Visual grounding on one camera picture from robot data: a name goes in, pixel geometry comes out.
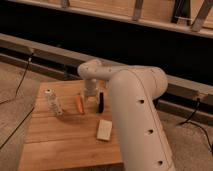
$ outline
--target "wooden table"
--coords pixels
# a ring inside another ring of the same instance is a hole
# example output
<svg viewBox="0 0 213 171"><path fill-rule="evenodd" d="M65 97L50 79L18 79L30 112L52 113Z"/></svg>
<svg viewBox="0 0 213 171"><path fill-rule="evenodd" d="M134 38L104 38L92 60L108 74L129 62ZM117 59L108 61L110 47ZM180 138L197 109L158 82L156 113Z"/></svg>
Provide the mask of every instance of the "wooden table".
<svg viewBox="0 0 213 171"><path fill-rule="evenodd" d="M107 93L103 114L96 113L96 104L90 100L85 106L86 114L80 115L74 99L82 91L82 83L66 81L41 84L25 137L20 171L67 168L75 171L79 168L109 165L116 166L115 169L111 167L110 171L123 170L114 128L109 142L96 139L99 120L111 120ZM56 92L64 110L62 116L55 117L49 110L44 97L46 89Z"/></svg>

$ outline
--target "black cable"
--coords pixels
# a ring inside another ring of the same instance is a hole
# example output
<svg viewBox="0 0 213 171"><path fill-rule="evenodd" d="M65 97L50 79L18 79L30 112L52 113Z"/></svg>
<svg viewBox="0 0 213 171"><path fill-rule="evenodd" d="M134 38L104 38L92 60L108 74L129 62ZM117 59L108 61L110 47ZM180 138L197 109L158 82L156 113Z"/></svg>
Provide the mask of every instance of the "black cable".
<svg viewBox="0 0 213 171"><path fill-rule="evenodd" d="M210 142L210 138L209 138L208 132L202 126L200 126L199 124L196 124L196 123L190 122L190 121L188 121L187 123L199 127L204 132L204 134L206 136L206 139L208 141L208 145L209 145L210 151L211 151L212 156L213 156L213 143Z"/></svg>
<svg viewBox="0 0 213 171"><path fill-rule="evenodd" d="M5 103L9 103L9 102L11 102L11 101L13 101L13 100L16 99L16 97L17 97L17 95L18 95L18 91L19 91L19 89L20 89L20 87L21 87L21 85L22 85L22 83L23 83L23 81L24 81L25 75L26 75L26 73L27 73L27 71L28 71L28 68L29 68L29 65L30 65L30 62L31 62L31 59L32 59L32 56L33 56L33 55L34 55L34 54L32 53L32 54L30 55L28 61L27 61L27 65L26 65L26 67L25 67L24 74L22 75L22 78L21 78L21 80L20 80L20 82L19 82L19 84L18 84L18 87L16 88L14 97L11 98L11 99L7 99L7 100L5 100L5 101L0 102L0 105L5 104Z"/></svg>
<svg viewBox="0 0 213 171"><path fill-rule="evenodd" d="M34 106L32 109L27 113L27 115L24 117L24 119L19 123L19 125L16 127L16 129L10 134L10 136L4 141L4 143L0 146L0 151L1 149L7 144L7 142L10 140L10 138L16 133L16 131L20 128L20 126L24 123L24 121L28 118L28 116L33 112Z"/></svg>
<svg viewBox="0 0 213 171"><path fill-rule="evenodd" d="M183 125L187 123L189 120L191 120L192 117L197 113L197 110L199 109L199 107L200 107L200 98L197 98L197 105L195 107L194 112L192 112L192 114L184 122L179 123L179 125Z"/></svg>
<svg viewBox="0 0 213 171"><path fill-rule="evenodd" d="M178 125L192 124L194 126L199 127L204 132L204 134L207 138L207 142L208 142L208 145L209 145L209 148L210 148L210 152L212 153L212 156L213 156L213 143L210 142L208 132L199 124L190 121L192 119L192 117L197 113L197 110L199 109L199 107L200 107L200 98L197 98L197 105L195 107L195 110L192 112L192 114L184 122L180 122Z"/></svg>

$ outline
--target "concrete floor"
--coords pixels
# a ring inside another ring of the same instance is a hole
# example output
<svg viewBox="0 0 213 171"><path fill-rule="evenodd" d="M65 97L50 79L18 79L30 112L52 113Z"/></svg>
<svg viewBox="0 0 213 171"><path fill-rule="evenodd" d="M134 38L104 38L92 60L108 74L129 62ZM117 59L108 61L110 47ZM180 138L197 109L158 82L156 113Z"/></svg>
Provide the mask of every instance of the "concrete floor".
<svg viewBox="0 0 213 171"><path fill-rule="evenodd" d="M0 101L10 98L23 74L23 69L0 62ZM0 105L0 145L11 135L34 104L40 82L53 78L28 72L16 100ZM213 157L203 132L193 125L176 126L184 121L178 114L189 115L191 109L160 102L158 113L171 145L177 171L212 171ZM22 151L30 117L0 150L0 171L15 171ZM213 140L213 128L203 125Z"/></svg>

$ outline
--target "wooden block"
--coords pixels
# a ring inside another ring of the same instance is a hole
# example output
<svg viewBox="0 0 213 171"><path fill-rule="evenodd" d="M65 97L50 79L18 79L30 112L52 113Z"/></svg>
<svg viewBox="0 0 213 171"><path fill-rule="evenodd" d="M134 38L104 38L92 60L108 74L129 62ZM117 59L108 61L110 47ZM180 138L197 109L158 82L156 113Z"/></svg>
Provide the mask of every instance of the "wooden block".
<svg viewBox="0 0 213 171"><path fill-rule="evenodd" d="M100 120L97 139L109 141L112 131L112 122L107 120Z"/></svg>

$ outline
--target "carrot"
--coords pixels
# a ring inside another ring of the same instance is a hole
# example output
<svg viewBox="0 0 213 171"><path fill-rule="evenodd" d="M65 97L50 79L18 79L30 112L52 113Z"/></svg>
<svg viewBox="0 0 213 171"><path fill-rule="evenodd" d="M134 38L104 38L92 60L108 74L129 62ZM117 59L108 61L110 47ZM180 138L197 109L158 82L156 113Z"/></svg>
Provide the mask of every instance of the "carrot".
<svg viewBox="0 0 213 171"><path fill-rule="evenodd" d="M80 114L84 115L85 112L84 112L84 105L83 105L83 100L82 100L82 97L80 94L78 94L75 98L75 103L76 103L76 107L77 107L77 110Z"/></svg>

